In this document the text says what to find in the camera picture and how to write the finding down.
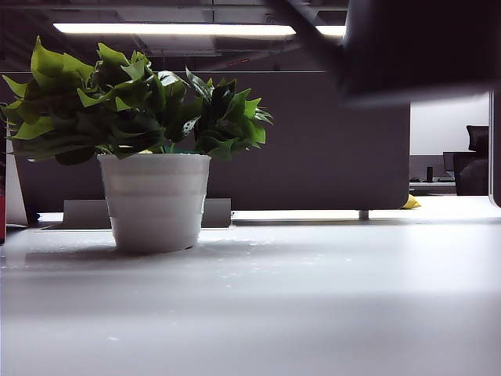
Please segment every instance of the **yellow object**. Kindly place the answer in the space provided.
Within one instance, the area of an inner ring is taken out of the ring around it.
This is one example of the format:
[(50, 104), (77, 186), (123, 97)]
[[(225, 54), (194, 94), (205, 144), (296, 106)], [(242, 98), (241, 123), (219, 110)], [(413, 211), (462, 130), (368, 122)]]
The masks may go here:
[(402, 206), (402, 209), (415, 209), (421, 206), (421, 204), (416, 200), (416, 198), (410, 194), (409, 199), (407, 200), (407, 203), (405, 203), (404, 206)]

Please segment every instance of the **potted plant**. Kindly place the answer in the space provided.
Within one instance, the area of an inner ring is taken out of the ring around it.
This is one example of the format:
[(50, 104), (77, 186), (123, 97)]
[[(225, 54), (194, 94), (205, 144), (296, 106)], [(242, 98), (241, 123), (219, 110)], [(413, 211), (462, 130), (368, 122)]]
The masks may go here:
[[(45, 49), (37, 38), (32, 79), (3, 76), (16, 100), (2, 107), (16, 154), (74, 165), (98, 155), (114, 237), (121, 250), (156, 253), (196, 243), (211, 157), (265, 143), (271, 115), (236, 81), (217, 85), (153, 72), (140, 52), (98, 44), (94, 67)], [(185, 101), (187, 89), (195, 99)], [(175, 144), (192, 134), (194, 147)]]

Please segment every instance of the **partition leg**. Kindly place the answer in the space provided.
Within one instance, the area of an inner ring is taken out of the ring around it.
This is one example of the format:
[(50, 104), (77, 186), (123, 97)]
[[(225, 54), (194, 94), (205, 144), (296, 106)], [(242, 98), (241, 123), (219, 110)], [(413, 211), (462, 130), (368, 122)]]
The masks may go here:
[(369, 211), (368, 210), (359, 210), (359, 219), (361, 221), (367, 221), (369, 219)]

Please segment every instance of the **black office chair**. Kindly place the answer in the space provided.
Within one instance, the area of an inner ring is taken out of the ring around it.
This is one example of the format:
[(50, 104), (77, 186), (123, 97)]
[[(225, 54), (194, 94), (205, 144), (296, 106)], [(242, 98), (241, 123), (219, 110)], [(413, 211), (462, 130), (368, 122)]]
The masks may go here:
[(468, 125), (472, 152), (454, 153), (454, 179), (458, 196), (488, 195), (488, 126)]
[(488, 158), (476, 153), (454, 153), (454, 179), (458, 196), (487, 196)]

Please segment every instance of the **gray cubicle partition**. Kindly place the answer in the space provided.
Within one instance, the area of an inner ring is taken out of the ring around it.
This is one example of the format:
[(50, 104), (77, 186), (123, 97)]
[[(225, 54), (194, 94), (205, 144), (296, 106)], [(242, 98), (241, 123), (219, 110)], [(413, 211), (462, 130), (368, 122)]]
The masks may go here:
[[(351, 109), (337, 104), (323, 72), (201, 73), (238, 78), (275, 116), (262, 150), (213, 160), (208, 197), (231, 197), (234, 210), (399, 208), (409, 193), (409, 106)], [(27, 74), (16, 76), (21, 81)], [(0, 99), (9, 100), (5, 83)], [(63, 199), (103, 196), (96, 161), (66, 167), (19, 161), (25, 201), (61, 211)]]
[(488, 195), (501, 208), (501, 92), (490, 95), (489, 131)]

